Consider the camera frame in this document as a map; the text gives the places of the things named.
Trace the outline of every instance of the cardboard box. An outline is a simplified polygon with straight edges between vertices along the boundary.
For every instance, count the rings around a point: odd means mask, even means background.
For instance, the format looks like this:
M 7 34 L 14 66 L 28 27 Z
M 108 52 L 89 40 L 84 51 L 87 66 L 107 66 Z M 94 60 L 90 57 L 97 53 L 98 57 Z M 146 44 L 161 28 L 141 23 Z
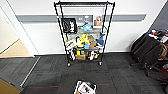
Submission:
M 86 60 L 86 55 L 83 54 L 83 55 L 75 55 L 76 59 L 78 60 Z

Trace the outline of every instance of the caster wheel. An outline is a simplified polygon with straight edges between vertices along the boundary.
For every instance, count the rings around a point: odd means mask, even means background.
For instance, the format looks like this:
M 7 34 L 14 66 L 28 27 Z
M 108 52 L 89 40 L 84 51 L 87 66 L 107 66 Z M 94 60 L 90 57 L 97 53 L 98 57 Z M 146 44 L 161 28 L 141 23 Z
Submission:
M 168 85 L 165 88 L 165 92 L 166 92 L 166 94 L 168 94 Z
M 70 67 L 71 66 L 71 64 L 70 63 L 68 63 L 68 67 Z
M 101 66 L 101 65 L 102 65 L 102 62 L 99 62 L 99 65 Z

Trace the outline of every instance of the papers on floor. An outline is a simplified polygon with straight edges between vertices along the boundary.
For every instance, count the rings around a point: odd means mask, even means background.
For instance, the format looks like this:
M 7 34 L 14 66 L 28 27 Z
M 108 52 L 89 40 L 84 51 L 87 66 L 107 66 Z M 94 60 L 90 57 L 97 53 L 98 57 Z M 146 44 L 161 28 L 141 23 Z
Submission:
M 74 94 L 96 94 L 96 85 L 90 82 L 78 81 Z

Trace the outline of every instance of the shelf wheel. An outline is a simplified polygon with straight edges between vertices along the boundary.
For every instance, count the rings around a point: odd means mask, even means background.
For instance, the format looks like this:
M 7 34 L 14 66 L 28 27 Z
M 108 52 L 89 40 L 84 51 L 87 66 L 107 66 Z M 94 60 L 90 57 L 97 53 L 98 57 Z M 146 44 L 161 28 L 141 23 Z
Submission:
M 71 64 L 70 63 L 68 63 L 68 67 L 70 67 L 71 66 Z
M 101 66 L 101 65 L 102 65 L 102 62 L 99 62 L 99 65 Z

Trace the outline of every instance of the item on shelf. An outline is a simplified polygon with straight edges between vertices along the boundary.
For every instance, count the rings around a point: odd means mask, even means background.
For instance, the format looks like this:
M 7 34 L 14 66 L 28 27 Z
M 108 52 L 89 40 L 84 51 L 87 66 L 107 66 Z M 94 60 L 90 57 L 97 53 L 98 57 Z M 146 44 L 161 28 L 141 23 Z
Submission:
M 89 44 L 85 44 L 84 49 L 89 49 Z
M 74 53 L 73 53 L 73 49 L 70 49 L 69 52 L 71 53 L 72 60 L 75 60 L 75 55 L 74 55 Z
M 84 54 L 85 54 L 86 57 L 89 56 L 89 52 L 88 51 L 85 51 Z
M 66 50 L 70 50 L 74 48 L 77 45 L 76 41 L 74 39 L 69 40 L 68 42 L 65 43 Z
M 152 35 L 155 35 L 156 34 L 156 30 L 152 30 Z
M 102 16 L 101 15 L 93 15 L 93 28 L 101 28 L 102 27 Z
M 92 35 L 88 36 L 89 42 L 95 41 L 94 37 Z
M 98 58 L 98 56 L 99 56 L 99 55 L 96 53 L 96 54 L 94 55 L 94 58 Z
M 76 59 L 78 60 L 86 60 L 86 55 L 83 54 L 83 55 L 75 55 Z
M 84 31 L 92 31 L 91 25 L 89 24 L 85 24 L 83 27 L 81 27 L 81 29 Z
M 105 34 L 100 33 L 100 38 L 99 38 L 99 39 L 96 39 L 97 43 L 100 44 L 100 45 L 102 45 L 102 46 L 104 46 L 104 40 L 103 40 L 103 36 L 104 36 L 104 35 L 105 35 Z
M 90 58 L 90 60 L 93 60 L 94 55 L 95 55 L 95 53 L 94 53 L 94 51 L 92 51 L 92 52 L 91 52 L 91 54 L 90 54 L 90 57 L 89 57 L 89 58 Z
M 80 55 L 80 51 L 77 51 L 77 55 Z
M 85 44 L 89 44 L 89 40 L 87 39 L 87 40 L 85 40 Z
M 81 93 L 79 91 L 77 91 L 76 94 L 81 94 Z
M 65 43 L 68 42 L 68 41 L 70 41 L 70 39 L 67 39 L 67 40 L 65 41 Z
M 82 43 L 85 42 L 86 40 L 88 40 L 87 33 L 81 35 L 81 37 L 79 38 L 79 40 L 80 40 Z
M 61 18 L 64 33 L 77 33 L 75 18 Z
M 84 47 L 84 44 L 82 44 L 82 43 L 80 43 L 79 45 L 78 45 L 78 48 L 83 48 Z
M 97 44 L 97 41 L 90 42 L 89 48 L 94 48 Z
M 81 55 L 85 54 L 85 51 L 81 51 Z
M 168 37 L 163 36 L 162 39 L 160 40 L 160 42 L 165 43 L 168 40 Z

